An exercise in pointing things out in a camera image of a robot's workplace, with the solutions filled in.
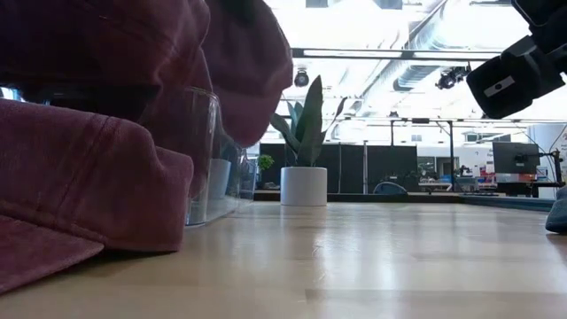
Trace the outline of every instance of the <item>snake plant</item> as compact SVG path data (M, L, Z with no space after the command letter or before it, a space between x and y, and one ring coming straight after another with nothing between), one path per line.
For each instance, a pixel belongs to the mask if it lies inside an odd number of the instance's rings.
M346 97L343 98L335 112L337 117L343 112ZM295 154L296 166L313 167L321 154L322 144L327 136L327 129L322 131L322 82L321 76L313 81L307 92L305 103L295 105L287 103L290 111L291 126L284 117L274 114L272 126L282 133L283 139Z

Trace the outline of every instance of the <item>wooden table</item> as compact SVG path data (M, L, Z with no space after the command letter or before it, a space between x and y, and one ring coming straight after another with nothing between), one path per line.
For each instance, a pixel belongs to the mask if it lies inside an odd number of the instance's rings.
M565 318L546 216L433 204L255 204L180 253L103 256L0 297L2 319Z

